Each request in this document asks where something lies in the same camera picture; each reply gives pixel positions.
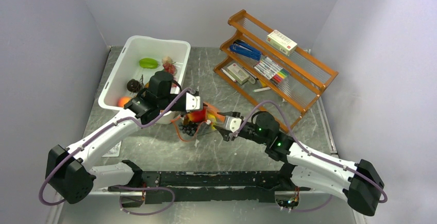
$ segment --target orange wooden rack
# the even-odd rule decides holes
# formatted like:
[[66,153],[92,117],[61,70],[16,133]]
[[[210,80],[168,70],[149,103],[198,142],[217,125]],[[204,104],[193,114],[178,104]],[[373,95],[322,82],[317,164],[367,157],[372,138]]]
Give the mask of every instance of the orange wooden rack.
[[[231,16],[228,20],[228,24],[235,27],[237,30],[229,40],[221,45],[220,49],[227,54],[227,58],[219,63],[214,68],[214,71],[240,92],[250,103],[256,106],[258,102],[221,71],[222,68],[233,61],[249,70],[253,75],[258,77],[260,81],[269,86],[274,92],[299,111],[300,115],[293,117],[293,123],[290,127],[293,128],[307,113],[311,106],[320,98],[321,94],[323,94],[326,88],[338,75],[338,72],[332,70],[299,47],[287,56],[267,44],[265,39],[273,29],[248,14],[246,10],[241,10]],[[277,87],[264,76],[259,74],[254,69],[253,64],[251,64],[252,59],[231,52],[229,46],[232,45],[235,40],[246,42],[261,51],[264,56],[271,58],[278,65],[287,70],[290,73],[289,77],[291,77],[289,79],[291,87],[287,89],[291,89],[291,91],[284,92],[283,89]],[[288,131],[288,128],[282,122],[279,121],[279,123],[282,130]]]

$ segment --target marble tabletop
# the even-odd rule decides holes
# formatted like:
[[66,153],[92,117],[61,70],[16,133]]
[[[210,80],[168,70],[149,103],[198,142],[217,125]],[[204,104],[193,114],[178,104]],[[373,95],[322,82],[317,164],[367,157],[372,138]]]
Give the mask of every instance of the marble tabletop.
[[[101,108],[98,97],[111,73],[111,70],[123,47],[112,47],[105,66],[102,79],[95,95],[94,105],[84,135],[88,135],[114,116],[114,112]],[[239,111],[248,114],[254,107],[234,88],[228,85],[214,67],[225,59],[224,52],[218,48],[191,48],[183,88],[198,89],[203,100],[222,111]],[[259,88],[249,82],[243,85],[245,90]],[[272,91],[253,93],[256,100],[270,99],[280,105],[285,113],[293,114],[295,110]],[[280,118],[273,106],[266,106],[276,117]],[[319,102],[294,128],[299,140],[308,146],[332,154],[332,140],[326,123],[323,108]],[[173,125],[154,125],[142,129],[125,138],[121,144],[118,157],[101,158],[96,165],[110,165],[129,159],[143,170],[278,170],[281,162],[275,162],[264,153],[265,147],[242,138],[225,142],[215,131],[197,137],[197,141],[182,142]]]

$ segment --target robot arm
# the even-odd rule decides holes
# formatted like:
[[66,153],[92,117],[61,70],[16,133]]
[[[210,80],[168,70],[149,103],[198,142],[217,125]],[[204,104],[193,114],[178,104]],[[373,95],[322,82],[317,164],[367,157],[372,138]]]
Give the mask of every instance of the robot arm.
[[[109,166],[94,166],[99,158],[120,140],[149,124],[175,100],[177,94],[170,94],[173,76],[167,72],[156,72],[150,78],[149,88],[142,89],[124,109],[110,121],[67,148],[60,145],[48,154],[46,178],[70,152],[79,151],[68,159],[48,183],[68,203],[77,203],[93,189],[113,185],[137,184],[141,180],[141,169],[129,160]],[[171,111],[191,112],[201,110],[203,102],[197,94],[184,93],[176,100]]]
[[[226,115],[224,127],[216,126],[225,141],[233,140],[231,133],[240,129],[243,117],[238,112]],[[290,185],[310,187],[347,201],[354,210],[373,216],[381,196],[380,190],[354,174],[365,175],[381,188],[384,184],[373,165],[361,160],[360,163],[341,160],[319,152],[295,141],[291,136],[279,131],[279,123],[268,112],[258,112],[254,123],[247,122],[238,136],[266,146],[265,152],[275,161],[284,162],[289,168]],[[342,165],[338,167],[333,161]]]

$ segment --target small box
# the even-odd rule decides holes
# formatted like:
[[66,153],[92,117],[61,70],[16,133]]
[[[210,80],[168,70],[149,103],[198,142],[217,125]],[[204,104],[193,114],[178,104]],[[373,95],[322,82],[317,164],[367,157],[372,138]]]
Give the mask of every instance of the small box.
[[249,79],[249,74],[240,68],[236,63],[228,66],[228,73],[235,78],[239,84],[243,84]]
[[243,70],[249,74],[248,81],[252,84],[255,84],[257,82],[257,77],[254,74],[252,74],[250,71],[248,71],[245,67],[243,67]]
[[267,43],[287,56],[289,56],[297,47],[296,42],[281,34],[278,30],[273,30],[273,32],[267,35]]

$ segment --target orange fruit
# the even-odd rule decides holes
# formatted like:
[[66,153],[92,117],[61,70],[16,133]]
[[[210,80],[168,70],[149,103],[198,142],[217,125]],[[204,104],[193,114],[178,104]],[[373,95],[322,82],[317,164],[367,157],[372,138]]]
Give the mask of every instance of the orange fruit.
[[124,107],[126,103],[128,103],[132,99],[132,97],[129,96],[123,96],[119,99],[119,102],[117,103],[118,107]]

